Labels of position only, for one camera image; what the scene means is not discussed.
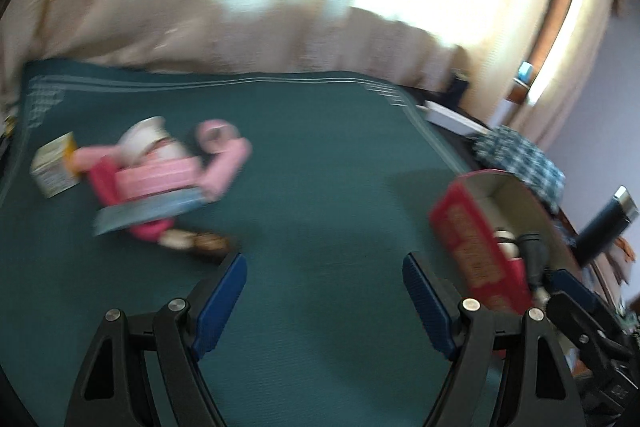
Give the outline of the white panda toy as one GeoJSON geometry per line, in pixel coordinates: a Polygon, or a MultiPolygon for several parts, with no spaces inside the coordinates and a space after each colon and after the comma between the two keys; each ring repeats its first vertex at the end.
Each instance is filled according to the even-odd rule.
{"type": "Polygon", "coordinates": [[[520,257],[516,237],[512,232],[505,229],[495,229],[494,239],[506,259],[514,260],[520,257]]]}

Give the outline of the brown perfume bottle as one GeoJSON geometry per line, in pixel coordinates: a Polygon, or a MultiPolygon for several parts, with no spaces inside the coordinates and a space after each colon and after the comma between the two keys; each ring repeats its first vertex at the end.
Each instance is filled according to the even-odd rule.
{"type": "Polygon", "coordinates": [[[160,246],[207,258],[221,259],[236,251],[235,241],[229,236],[212,232],[193,232],[169,229],[158,239],[160,246]]]}

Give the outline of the blue glitter tube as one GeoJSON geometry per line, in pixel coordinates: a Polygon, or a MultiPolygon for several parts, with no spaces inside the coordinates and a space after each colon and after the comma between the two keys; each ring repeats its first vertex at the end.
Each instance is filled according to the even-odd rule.
{"type": "Polygon", "coordinates": [[[200,188],[182,188],[101,209],[93,233],[102,235],[134,225],[173,218],[207,204],[200,188]]]}

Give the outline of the light pink hair roller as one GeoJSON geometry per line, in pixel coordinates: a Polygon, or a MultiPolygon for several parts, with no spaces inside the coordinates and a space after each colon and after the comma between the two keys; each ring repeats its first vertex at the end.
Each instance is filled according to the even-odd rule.
{"type": "Polygon", "coordinates": [[[201,171],[198,157],[152,161],[118,170],[115,184],[123,200],[133,200],[193,186],[201,171]]]}

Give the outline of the yellow green medicine box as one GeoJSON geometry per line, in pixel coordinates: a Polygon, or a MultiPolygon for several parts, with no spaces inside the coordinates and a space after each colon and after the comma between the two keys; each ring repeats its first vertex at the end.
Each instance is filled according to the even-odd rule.
{"type": "Polygon", "coordinates": [[[51,198],[79,183],[72,165],[77,145],[72,132],[44,144],[36,150],[30,173],[45,198],[51,198]]]}

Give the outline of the small pink roller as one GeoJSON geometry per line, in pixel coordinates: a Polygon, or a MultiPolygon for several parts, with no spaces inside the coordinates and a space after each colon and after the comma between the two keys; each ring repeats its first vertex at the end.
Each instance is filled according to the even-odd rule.
{"type": "Polygon", "coordinates": [[[195,136],[201,150],[209,155],[228,150],[232,141],[241,138],[237,127],[221,119],[202,121],[196,127],[195,136]]]}

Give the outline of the black thermos flask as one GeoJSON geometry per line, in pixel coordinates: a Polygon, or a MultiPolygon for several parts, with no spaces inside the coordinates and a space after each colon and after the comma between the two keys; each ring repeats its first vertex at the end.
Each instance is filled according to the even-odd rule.
{"type": "Polygon", "coordinates": [[[583,268],[610,247],[639,216],[628,188],[621,185],[612,198],[575,237],[573,253],[583,268]]]}

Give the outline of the red tin box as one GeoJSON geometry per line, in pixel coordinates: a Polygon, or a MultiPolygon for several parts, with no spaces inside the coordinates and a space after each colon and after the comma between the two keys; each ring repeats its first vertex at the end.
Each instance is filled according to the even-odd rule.
{"type": "Polygon", "coordinates": [[[549,268],[580,279],[580,269],[548,212],[512,174],[478,170],[452,181],[428,215],[430,225],[457,262],[469,293],[491,310],[524,313],[533,306],[522,260],[506,257],[495,231],[536,233],[549,251],[549,268]]]}

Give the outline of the plaid folded cloth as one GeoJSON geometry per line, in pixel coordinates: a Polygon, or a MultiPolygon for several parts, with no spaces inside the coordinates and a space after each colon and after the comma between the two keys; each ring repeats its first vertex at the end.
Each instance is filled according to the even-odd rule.
{"type": "Polygon", "coordinates": [[[524,183],[552,214],[556,215],[565,187],[565,174],[535,143],[510,127],[500,126],[471,139],[479,164],[503,170],[524,183]]]}

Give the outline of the white power strip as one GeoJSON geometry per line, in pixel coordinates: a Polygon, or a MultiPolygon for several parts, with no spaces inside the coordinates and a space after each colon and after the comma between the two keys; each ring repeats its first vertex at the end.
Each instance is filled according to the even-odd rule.
{"type": "Polygon", "coordinates": [[[425,115],[428,122],[457,135],[469,136],[489,132],[489,129],[482,124],[477,124],[472,119],[435,102],[427,101],[418,105],[418,109],[425,115]]]}

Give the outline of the blue cup on windowsill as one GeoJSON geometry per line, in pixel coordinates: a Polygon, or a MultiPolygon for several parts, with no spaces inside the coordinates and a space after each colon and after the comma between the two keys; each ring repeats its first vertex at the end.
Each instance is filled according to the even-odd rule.
{"type": "Polygon", "coordinates": [[[518,75],[516,75],[516,79],[522,83],[529,84],[530,78],[532,78],[533,69],[532,64],[529,62],[523,62],[518,68],[518,75]]]}

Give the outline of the dark pen holder cup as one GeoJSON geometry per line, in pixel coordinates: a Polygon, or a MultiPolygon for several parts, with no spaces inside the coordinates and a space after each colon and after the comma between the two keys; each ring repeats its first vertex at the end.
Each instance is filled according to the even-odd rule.
{"type": "Polygon", "coordinates": [[[470,80],[464,72],[460,70],[454,70],[451,73],[451,78],[447,86],[446,105],[448,107],[456,108],[460,105],[465,92],[470,87],[470,80]]]}

